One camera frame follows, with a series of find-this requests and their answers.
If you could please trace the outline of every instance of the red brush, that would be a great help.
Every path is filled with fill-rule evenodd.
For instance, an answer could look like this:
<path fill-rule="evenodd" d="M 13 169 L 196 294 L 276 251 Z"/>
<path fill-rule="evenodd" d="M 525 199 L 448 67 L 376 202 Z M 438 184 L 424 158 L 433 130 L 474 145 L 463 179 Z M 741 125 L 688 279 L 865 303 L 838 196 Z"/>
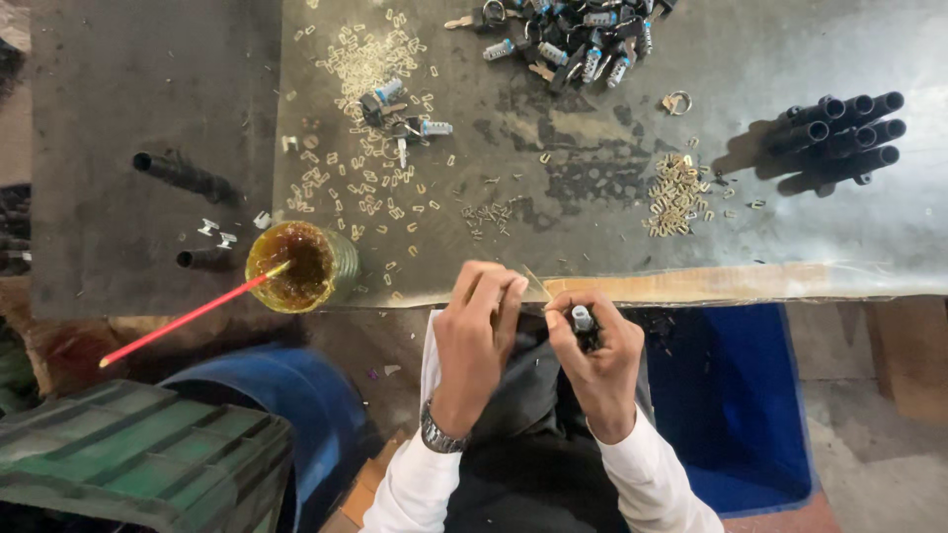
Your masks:
<path fill-rule="evenodd" d="M 181 317 L 180 319 L 177 319 L 176 321 L 171 322 L 171 323 L 169 323 L 168 325 L 166 325 L 166 326 L 164 326 L 164 327 L 160 327 L 160 328 L 156 329 L 156 330 L 153 331 L 152 333 L 149 333 L 148 335 L 142 337 L 142 338 L 139 339 L 139 340 L 136 340 L 135 342 L 132 342 L 131 344 L 128 344 L 127 346 L 125 346 L 125 347 L 123 347 L 123 348 L 119 348 L 119 349 L 116 350 L 115 352 L 112 352 L 111 354 L 109 354 L 109 355 L 105 356 L 104 358 L 102 358 L 102 360 L 99 361 L 99 367 L 100 367 L 100 368 L 105 368 L 106 366 L 108 366 L 108 365 L 110 365 L 110 364 L 116 362 L 117 360 L 119 360 L 119 359 L 121 359 L 121 358 L 124 358 L 125 356 L 129 355 L 130 353 L 136 351 L 138 348 L 144 346 L 145 344 L 148 344 L 148 343 L 151 342 L 152 340 L 155 340 L 155 339 L 157 339 L 157 338 L 159 338 L 159 337 L 165 335 L 166 333 L 168 333 L 168 332 L 170 332 L 170 331 L 174 331 L 174 330 L 177 329 L 178 327 L 180 327 L 180 326 L 182 326 L 182 325 L 184 325 L 184 324 L 186 324 L 186 323 L 188 323 L 188 322 L 190 322 L 190 321 L 196 319 L 197 317 L 200 317 L 201 315 L 207 313 L 208 311 L 210 311 L 210 310 L 212 310 L 213 308 L 215 308 L 215 307 L 221 305 L 222 303 L 230 302 L 230 301 L 233 300 L 234 298 L 237 298 L 238 296 L 240 296 L 240 295 L 244 294 L 245 292 L 249 291 L 251 288 L 253 288 L 253 287 L 255 287 L 255 286 L 257 286 L 257 285 L 259 285 L 259 284 L 265 282 L 266 280 L 268 280 L 268 279 L 270 279 L 270 278 L 272 278 L 272 277 L 274 277 L 274 276 L 277 276 L 277 275 L 279 275 L 279 274 L 282 274 L 283 272 L 286 272 L 286 270 L 287 270 L 288 268 L 290 268 L 290 266 L 291 266 L 292 264 L 293 264 L 292 261 L 287 261 L 286 263 L 283 263 L 282 265 L 277 266 L 276 268 L 270 270 L 270 271 L 267 272 L 266 274 L 261 274 L 260 276 L 257 276 L 256 278 L 250 280 L 249 282 L 247 282 L 247 283 L 245 283 L 245 284 L 243 284 L 243 285 L 240 285 L 239 287 L 237 287 L 237 288 L 231 290 L 229 293 L 225 294 L 224 296 L 222 296 L 222 297 L 220 297 L 220 298 L 218 298 L 218 299 L 216 299 L 216 300 L 214 300 L 214 301 L 212 301 L 212 302 L 205 303 L 204 305 L 201 305 L 200 307 L 198 307 L 197 309 L 194 309 L 192 312 L 190 312 L 190 313 L 188 313 L 187 315 Z"/>

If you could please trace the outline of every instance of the wristwatch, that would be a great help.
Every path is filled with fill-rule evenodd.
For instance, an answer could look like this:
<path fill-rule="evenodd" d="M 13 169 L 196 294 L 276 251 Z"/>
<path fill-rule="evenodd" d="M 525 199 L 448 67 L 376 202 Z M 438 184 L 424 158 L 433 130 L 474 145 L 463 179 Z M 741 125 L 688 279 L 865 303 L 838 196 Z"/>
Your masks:
<path fill-rule="evenodd" d="M 431 418 L 431 398 L 428 398 L 424 409 L 421 410 L 421 439 L 431 451 L 458 453 L 464 451 L 467 445 L 470 444 L 471 435 L 468 433 L 465 438 L 460 440 L 445 435 L 434 423 L 434 419 Z"/>

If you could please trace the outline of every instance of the metal work table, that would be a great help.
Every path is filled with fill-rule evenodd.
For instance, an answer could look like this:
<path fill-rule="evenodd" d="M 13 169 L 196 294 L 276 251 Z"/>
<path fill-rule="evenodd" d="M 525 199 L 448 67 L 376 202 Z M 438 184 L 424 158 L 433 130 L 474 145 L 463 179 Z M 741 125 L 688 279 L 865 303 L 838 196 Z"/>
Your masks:
<path fill-rule="evenodd" d="M 173 315 L 242 282 L 252 220 L 271 204 L 280 14 L 251 0 L 33 2 L 37 317 Z M 135 153 L 168 149 L 246 201 L 211 205 L 133 169 Z M 202 218 L 238 237 L 231 272 L 175 265 L 222 242 L 197 232 Z"/>
<path fill-rule="evenodd" d="M 467 259 L 526 266 L 551 292 L 596 285 L 629 303 L 948 293 L 948 247 L 942 244 L 948 186 L 937 148 L 948 130 L 948 70 L 935 52 L 948 45 L 941 31 L 948 19 L 943 2 L 685 0 L 654 24 L 654 53 L 619 88 L 606 90 L 602 83 L 559 98 L 522 60 L 489 64 L 481 58 L 503 36 L 442 28 L 472 6 L 283 3 L 277 139 L 315 133 L 319 146 L 312 152 L 320 163 L 301 160 L 302 145 L 288 154 L 278 146 L 274 210 L 278 219 L 334 229 L 341 218 L 346 237 L 352 225 L 364 226 L 356 246 L 366 292 L 354 292 L 352 305 L 444 302 Z M 389 9 L 395 20 L 387 20 Z M 391 197 L 404 211 L 397 220 L 387 206 L 372 216 L 360 211 L 362 194 L 347 191 L 349 184 L 365 182 L 365 170 L 392 175 L 395 169 L 383 162 L 394 156 L 394 143 L 384 156 L 366 157 L 364 167 L 354 169 L 351 161 L 362 155 L 359 140 L 366 134 L 350 133 L 354 125 L 339 109 L 345 104 L 338 101 L 339 73 L 316 66 L 330 59 L 329 46 L 347 46 L 340 41 L 340 32 L 348 31 L 343 28 L 365 25 L 350 41 L 361 46 L 361 36 L 384 41 L 395 24 L 427 47 L 411 54 L 418 68 L 403 77 L 409 95 L 433 95 L 431 118 L 454 125 L 453 136 L 410 147 L 415 170 L 408 183 L 377 188 L 376 199 Z M 675 90 L 694 99 L 681 117 L 658 107 Z M 801 186 L 805 176 L 755 168 L 766 121 L 791 105 L 811 105 L 828 93 L 846 99 L 890 90 L 905 95 L 906 106 L 893 117 L 908 123 L 908 133 L 893 143 L 902 160 L 876 172 L 870 185 L 850 180 L 832 194 L 817 194 Z M 287 98 L 294 91 L 295 98 Z M 406 115 L 426 113 L 409 96 L 400 101 L 410 103 Z M 697 150 L 686 146 L 692 137 L 700 139 Z M 712 186 L 709 209 L 734 210 L 737 218 L 694 221 L 693 235 L 649 238 L 641 224 L 650 216 L 647 187 L 654 162 L 669 151 L 724 171 L 737 194 L 725 200 L 724 188 Z M 332 153 L 338 163 L 330 165 Z M 547 153 L 552 159 L 543 165 L 539 157 Z M 448 167 L 452 155 L 455 163 Z M 311 191 L 306 206 L 287 203 L 294 197 L 291 187 L 300 186 L 313 166 L 328 180 Z M 517 181 L 514 174 L 523 176 Z M 498 176 L 498 183 L 485 183 Z M 342 212 L 336 213 L 329 189 L 338 194 Z M 518 196 L 524 199 L 507 225 L 509 236 L 485 228 L 482 241 L 472 239 L 461 208 Z M 766 200 L 763 210 L 746 206 L 756 199 Z M 415 212 L 413 206 L 425 209 Z M 407 231 L 410 223 L 417 231 Z M 376 231 L 380 225 L 387 233 Z M 530 298 L 545 296 L 536 288 Z"/>

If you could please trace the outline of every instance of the white sleeve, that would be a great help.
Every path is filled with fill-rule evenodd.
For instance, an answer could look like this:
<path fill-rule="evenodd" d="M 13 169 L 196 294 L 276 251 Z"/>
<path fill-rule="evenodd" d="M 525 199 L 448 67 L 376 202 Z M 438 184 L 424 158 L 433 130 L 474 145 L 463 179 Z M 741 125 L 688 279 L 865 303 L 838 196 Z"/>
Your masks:
<path fill-rule="evenodd" d="M 362 517 L 362 531 L 444 531 L 447 500 L 458 487 L 460 465 L 460 453 L 429 450 L 419 430 L 395 452 L 375 492 L 375 502 Z"/>
<path fill-rule="evenodd" d="M 711 507 L 695 496 L 684 467 L 644 416 L 622 442 L 599 442 L 606 473 L 619 491 L 619 512 L 642 533 L 722 533 Z"/>

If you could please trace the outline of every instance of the blue bin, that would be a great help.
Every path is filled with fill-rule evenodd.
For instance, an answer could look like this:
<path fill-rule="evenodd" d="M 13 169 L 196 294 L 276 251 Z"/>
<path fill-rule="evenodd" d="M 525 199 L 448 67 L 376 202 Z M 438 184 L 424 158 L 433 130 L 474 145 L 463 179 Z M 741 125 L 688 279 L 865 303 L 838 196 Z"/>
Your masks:
<path fill-rule="evenodd" d="M 358 393 L 319 352 L 247 348 L 192 366 L 159 385 L 208 403 L 240 404 L 232 394 L 236 391 L 293 425 L 295 492 L 289 494 L 296 498 L 294 530 L 318 529 L 378 448 Z"/>
<path fill-rule="evenodd" d="M 723 519 L 806 505 L 818 483 L 783 305 L 670 313 L 674 331 L 647 338 L 648 383 L 695 494 Z"/>

